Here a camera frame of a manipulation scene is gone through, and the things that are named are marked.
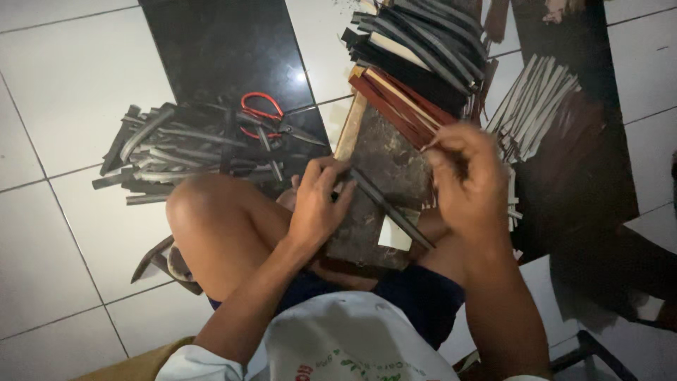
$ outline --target red-handled scissors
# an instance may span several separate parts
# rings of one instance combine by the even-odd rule
[[[263,111],[259,111],[255,108],[249,107],[246,105],[246,100],[249,98],[254,98],[254,97],[261,97],[269,100],[275,109],[277,110],[278,114],[273,115],[273,114],[268,114],[264,113]],[[272,130],[272,132],[269,132],[266,134],[268,138],[279,138],[282,136],[282,134],[290,134],[291,136],[294,136],[297,139],[304,140],[308,143],[312,144],[317,144],[319,146],[326,146],[325,143],[319,141],[316,139],[314,136],[307,134],[289,124],[282,123],[282,118],[284,117],[284,113],[282,112],[282,109],[280,108],[280,105],[271,97],[270,95],[266,93],[259,93],[259,92],[253,92],[253,93],[247,93],[242,96],[242,101],[240,102],[242,105],[242,112],[252,115],[254,117],[263,117],[263,118],[268,118],[268,119],[273,119],[277,123],[275,124],[275,127],[270,127],[267,126],[268,129]],[[251,138],[259,139],[258,134],[254,134],[250,131],[248,131],[246,128],[240,126],[240,130],[242,130],[243,133],[245,133],[247,136],[250,136]]]

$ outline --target dark shorts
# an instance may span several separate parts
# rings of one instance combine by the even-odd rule
[[[275,316],[310,298],[341,291],[345,289],[302,270],[289,284]],[[418,265],[389,271],[372,292],[399,307],[435,350],[449,337],[456,312],[465,302],[465,293],[456,282]],[[221,305],[211,299],[209,302],[214,309]]]

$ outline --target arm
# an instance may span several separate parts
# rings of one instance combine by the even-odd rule
[[[435,271],[465,289],[468,326],[488,375],[549,378],[543,323],[512,256],[507,179],[496,143],[469,125],[441,129],[436,141],[427,159],[452,234],[421,264],[436,261]],[[467,160],[465,178],[449,152]]]
[[[336,203],[331,192],[347,168],[330,157],[310,161],[289,232],[254,276],[223,301],[193,344],[224,359],[249,362],[287,286],[345,217],[355,183],[345,187]]]

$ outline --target white t-shirt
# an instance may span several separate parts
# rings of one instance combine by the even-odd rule
[[[268,366],[252,380],[458,380],[404,313],[370,292],[324,294],[300,303],[273,319],[263,339]],[[187,345],[169,357],[156,381],[239,381],[245,373],[239,363]]]

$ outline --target person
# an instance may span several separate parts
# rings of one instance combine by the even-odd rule
[[[436,350],[464,302],[488,380],[550,378],[543,324],[512,256],[496,151],[471,125],[439,130],[425,155],[448,229],[435,249],[376,285],[354,277],[340,287],[313,259],[355,191],[349,182],[332,201],[347,163],[311,160],[293,213],[228,176],[180,184],[167,217],[215,313],[156,379],[243,380],[263,340],[268,365],[252,380],[457,380]]]

